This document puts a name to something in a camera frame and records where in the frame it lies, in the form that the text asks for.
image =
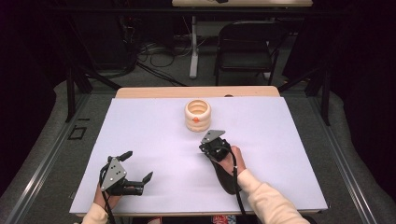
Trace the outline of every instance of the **black chair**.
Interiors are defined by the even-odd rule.
[[[271,85],[279,47],[288,30],[273,21],[236,21],[219,32],[215,72],[219,85],[219,70],[223,72],[270,73]]]

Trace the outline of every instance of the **black curtain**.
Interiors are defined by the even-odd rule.
[[[353,8],[360,21],[343,30],[347,20],[307,19],[284,70],[293,79],[318,66],[344,32],[346,45],[331,61],[331,90],[344,101],[354,147],[379,186],[396,199],[396,94],[393,88],[396,22],[385,1],[315,1],[322,9]]]
[[[134,0],[133,7],[167,8],[172,7],[172,0]],[[143,38],[163,44],[169,49],[174,43],[174,20],[171,16],[139,16],[141,19],[140,32]]]
[[[32,149],[64,81],[64,64],[31,1],[0,3],[0,195]]]

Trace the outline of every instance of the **person's arm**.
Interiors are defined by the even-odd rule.
[[[111,196],[108,199],[108,203],[111,209],[113,209],[117,205],[120,198],[121,196]],[[108,214],[105,210],[105,204],[105,199],[103,198],[102,191],[100,190],[98,185],[91,208],[82,220],[82,224],[106,224]]]
[[[292,202],[278,190],[262,183],[247,169],[239,147],[232,147],[232,152],[236,157],[238,184],[247,193],[247,200],[262,223],[309,223],[300,215]],[[230,175],[233,174],[231,153],[219,164]]]

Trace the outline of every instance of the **black cable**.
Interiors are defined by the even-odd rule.
[[[182,49],[180,52],[176,52],[175,51],[175,54],[176,54],[177,57],[178,56],[186,56],[187,54],[185,54],[184,51],[186,51],[188,49],[188,46],[190,46],[190,48],[188,50],[189,51],[191,50],[191,43],[189,43],[187,41],[185,41],[185,42],[186,42],[186,44],[184,45],[184,47],[183,48],[179,48],[179,49]]]
[[[152,53],[151,54],[151,57],[149,58],[149,62],[150,62],[150,64],[151,65],[153,65],[154,67],[167,67],[167,66],[170,66],[174,61],[175,61],[175,53],[174,52],[172,52],[172,51],[166,51],[166,52],[168,52],[168,53],[170,53],[171,54],[171,56],[172,56],[172,60],[171,60],[171,62],[170,63],[168,63],[168,64],[166,64],[166,65],[156,65],[156,64],[154,64],[153,62],[152,62],[152,56],[154,56],[154,55],[156,55],[156,54],[163,54],[163,52],[159,52],[159,53]]]
[[[106,173],[107,173],[107,168],[108,168],[108,164],[106,164],[100,171],[100,174],[99,174],[99,187],[100,188],[103,185],[104,176],[106,176]],[[116,220],[114,219],[113,213],[111,211],[111,206],[108,203],[108,198],[110,198],[110,196],[108,196],[108,198],[107,198],[105,191],[102,191],[102,196],[103,196],[103,199],[105,200],[105,210],[108,213],[108,219],[111,224],[116,224]]]
[[[143,52],[149,52],[149,48],[148,48],[147,45],[144,45],[143,47],[145,48],[145,50]],[[142,63],[144,63],[149,58],[149,54],[148,53],[147,54],[143,54],[142,52],[140,52],[140,53],[138,53],[138,56],[140,56],[140,55],[146,55],[146,58],[144,60],[142,60],[139,57],[137,57],[137,60],[142,62]]]
[[[165,81],[169,81],[172,85],[177,84],[179,86],[188,87],[188,85],[175,80],[171,75],[166,74],[165,72],[150,68],[142,63],[136,63],[136,65],[142,68],[143,70],[147,71],[148,73],[154,75],[155,77],[159,77]]]
[[[236,200],[238,201],[239,209],[241,210],[242,216],[245,218],[246,221],[248,221],[247,213],[245,212],[245,208],[244,208],[244,205],[242,204],[242,200],[241,200],[241,195],[239,194],[239,190],[238,190],[238,178],[237,178],[238,166],[236,164],[236,157],[230,148],[227,148],[227,147],[214,147],[214,148],[224,148],[228,152],[230,152],[233,157],[233,187],[235,188]]]
[[[122,71],[120,71],[117,74],[102,75],[102,77],[105,77],[108,79],[112,79],[112,78],[116,78],[116,77],[124,77],[124,76],[128,75],[129,73],[131,73],[132,71],[134,71],[134,66],[136,65],[136,61],[137,61],[137,53],[128,52],[127,54],[129,57],[129,64]]]

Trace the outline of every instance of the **gray carpet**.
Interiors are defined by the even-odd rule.
[[[280,86],[285,80],[281,71],[285,64],[292,46],[292,41],[281,51],[279,67],[276,69],[274,85]],[[213,74],[214,65],[213,46],[200,47],[200,61],[198,66],[198,78],[190,79],[190,57],[176,57],[170,66],[158,68],[171,74],[175,79],[190,86],[212,86],[215,79]],[[143,62],[150,65],[149,58]],[[152,56],[152,63],[167,64],[172,62],[172,57],[166,54]],[[141,68],[136,69],[128,76],[113,78],[116,83],[125,87],[139,86],[171,86],[169,82],[148,74]],[[264,85],[262,77],[247,76],[223,76],[221,85]],[[72,203],[73,192],[78,189],[79,181],[83,176],[85,166],[90,157],[93,144],[100,131],[105,118],[110,100],[115,92],[104,84],[92,80],[94,92],[91,95],[78,94],[80,107],[75,119],[69,124],[69,129],[64,128],[66,118],[66,95],[65,84],[62,83],[55,90],[58,98],[52,111],[49,122],[37,140],[31,154],[20,169],[18,175],[11,183],[6,193],[0,199],[1,216],[0,223],[6,223],[9,215],[15,210],[15,205],[24,196],[23,191],[28,186],[36,170],[40,168],[42,161],[58,148],[54,154],[53,164],[49,172],[43,178],[43,184],[39,185],[30,204],[26,205],[24,214],[19,214],[20,223],[73,223],[81,221],[81,218],[68,213]],[[316,98],[306,98],[301,90],[304,83],[282,94],[290,107],[290,112],[296,123],[302,138],[309,160],[312,163],[320,187],[323,190],[331,208],[321,214],[312,217],[318,223],[366,223],[361,219],[357,205],[351,198],[350,188],[340,173],[339,167],[332,154],[332,144],[328,135],[323,130],[322,121],[318,118],[318,111],[314,107]],[[396,223],[396,207],[392,199],[384,193],[375,183],[370,172],[361,162],[350,143],[347,123],[343,112],[343,103],[332,94],[330,106],[331,130],[334,137],[343,150],[346,160],[356,177],[364,198],[367,200],[375,216],[377,223]],[[78,138],[86,128],[82,139]]]

